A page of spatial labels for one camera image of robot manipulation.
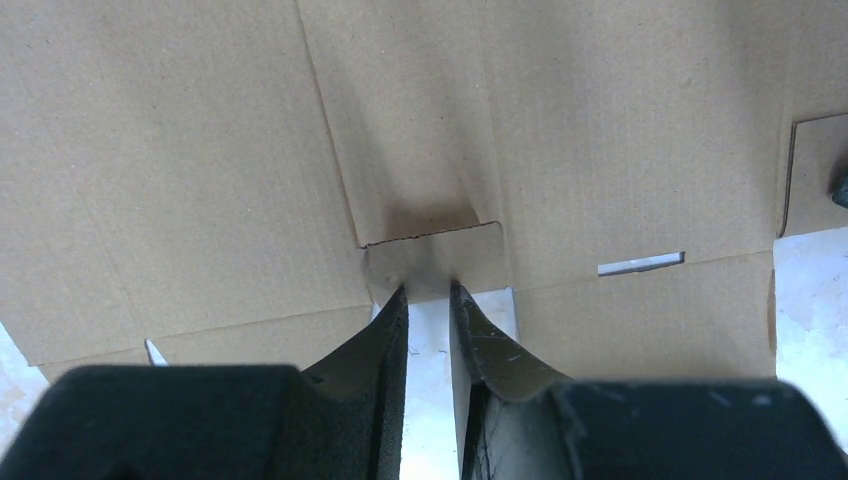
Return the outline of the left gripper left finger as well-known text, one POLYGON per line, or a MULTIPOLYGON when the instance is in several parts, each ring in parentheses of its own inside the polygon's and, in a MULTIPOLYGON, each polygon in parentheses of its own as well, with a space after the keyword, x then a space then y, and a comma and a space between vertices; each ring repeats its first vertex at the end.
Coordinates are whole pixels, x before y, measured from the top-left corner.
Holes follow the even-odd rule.
POLYGON ((398 289, 356 335, 291 365, 91 365, 42 396, 5 479, 395 479, 408 303, 398 289))

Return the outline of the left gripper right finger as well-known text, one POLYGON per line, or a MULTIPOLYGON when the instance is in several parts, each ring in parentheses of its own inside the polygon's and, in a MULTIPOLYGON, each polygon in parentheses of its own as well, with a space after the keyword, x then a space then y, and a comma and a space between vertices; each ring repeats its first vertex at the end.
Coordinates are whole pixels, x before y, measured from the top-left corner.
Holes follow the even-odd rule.
POLYGON ((843 479, 847 458, 777 380, 575 380, 450 288, 464 479, 843 479))

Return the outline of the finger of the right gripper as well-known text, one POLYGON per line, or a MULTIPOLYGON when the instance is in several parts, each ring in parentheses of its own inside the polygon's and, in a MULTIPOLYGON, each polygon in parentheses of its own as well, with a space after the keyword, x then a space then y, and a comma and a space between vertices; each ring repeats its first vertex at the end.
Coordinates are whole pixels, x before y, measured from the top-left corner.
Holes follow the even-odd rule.
POLYGON ((848 175, 840 176, 834 183, 831 200, 835 205, 848 208, 848 175))

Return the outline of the cardboard box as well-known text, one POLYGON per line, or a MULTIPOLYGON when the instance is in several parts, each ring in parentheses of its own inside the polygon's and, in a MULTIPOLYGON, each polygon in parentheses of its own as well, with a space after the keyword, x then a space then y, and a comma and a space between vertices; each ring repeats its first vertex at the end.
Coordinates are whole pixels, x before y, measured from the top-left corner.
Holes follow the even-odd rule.
POLYGON ((846 113, 843 1, 5 1, 1 320, 307 366, 457 278, 571 376, 771 377, 846 113))

